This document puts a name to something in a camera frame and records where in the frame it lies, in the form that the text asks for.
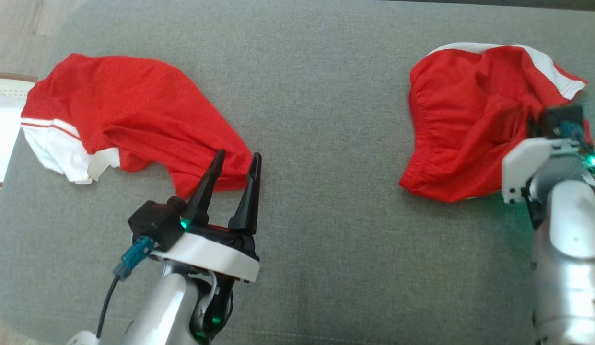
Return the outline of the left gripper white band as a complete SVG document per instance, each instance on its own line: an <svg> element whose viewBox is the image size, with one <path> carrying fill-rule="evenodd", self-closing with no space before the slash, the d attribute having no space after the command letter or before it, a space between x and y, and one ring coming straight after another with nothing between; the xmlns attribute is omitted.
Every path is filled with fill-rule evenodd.
<svg viewBox="0 0 595 345"><path fill-rule="evenodd" d="M222 274L244 282L255 282L260 263L248 253L249 241L240 235L257 232L262 156L256 152L245 175L247 186L228 228L207 225L208 208L215 184L222 173L225 150L219 150L187 201L184 229L180 220L152 230L157 246L153 255L192 269Z"/></svg>

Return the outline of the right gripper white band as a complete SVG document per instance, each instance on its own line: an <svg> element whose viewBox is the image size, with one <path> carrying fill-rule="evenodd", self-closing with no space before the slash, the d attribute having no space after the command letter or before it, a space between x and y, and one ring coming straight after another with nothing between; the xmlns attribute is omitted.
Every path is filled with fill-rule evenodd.
<svg viewBox="0 0 595 345"><path fill-rule="evenodd" d="M577 154L579 144L571 139L543 137L522 140L502 161L502 197L504 203L516 203L521 188L547 161L554 157Z"/></svg>

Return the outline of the grey fabric sofa seat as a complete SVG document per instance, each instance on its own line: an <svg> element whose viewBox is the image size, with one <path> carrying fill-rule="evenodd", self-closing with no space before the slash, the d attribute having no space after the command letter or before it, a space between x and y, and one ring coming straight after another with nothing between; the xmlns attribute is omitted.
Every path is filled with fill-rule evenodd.
<svg viewBox="0 0 595 345"><path fill-rule="evenodd" d="M398 181L414 147L409 74L453 42L521 44L588 81L595 12L396 1L91 0L69 53L180 68L262 154L261 269L215 345L534 345L525 205L445 205ZM173 194L157 164L74 185L19 134L0 193L0 316L38 341L93 331L127 218Z"/></svg>

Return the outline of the white basket brown rim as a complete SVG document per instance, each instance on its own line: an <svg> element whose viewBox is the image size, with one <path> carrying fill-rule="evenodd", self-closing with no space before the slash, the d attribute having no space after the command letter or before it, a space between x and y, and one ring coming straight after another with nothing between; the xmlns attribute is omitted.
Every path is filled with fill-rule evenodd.
<svg viewBox="0 0 595 345"><path fill-rule="evenodd" d="M32 76L0 73L0 190L20 131L21 112L37 80Z"/></svg>

